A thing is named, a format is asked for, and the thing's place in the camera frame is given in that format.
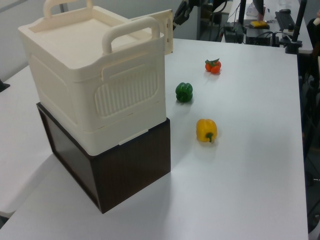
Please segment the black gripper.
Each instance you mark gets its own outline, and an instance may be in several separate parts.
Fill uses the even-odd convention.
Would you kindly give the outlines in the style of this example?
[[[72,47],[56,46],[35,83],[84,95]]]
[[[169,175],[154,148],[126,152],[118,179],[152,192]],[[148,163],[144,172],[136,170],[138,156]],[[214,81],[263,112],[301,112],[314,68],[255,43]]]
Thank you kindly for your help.
[[[175,12],[173,23],[176,25],[182,25],[184,20],[188,20],[193,7],[199,7],[200,0],[182,0],[177,11]]]

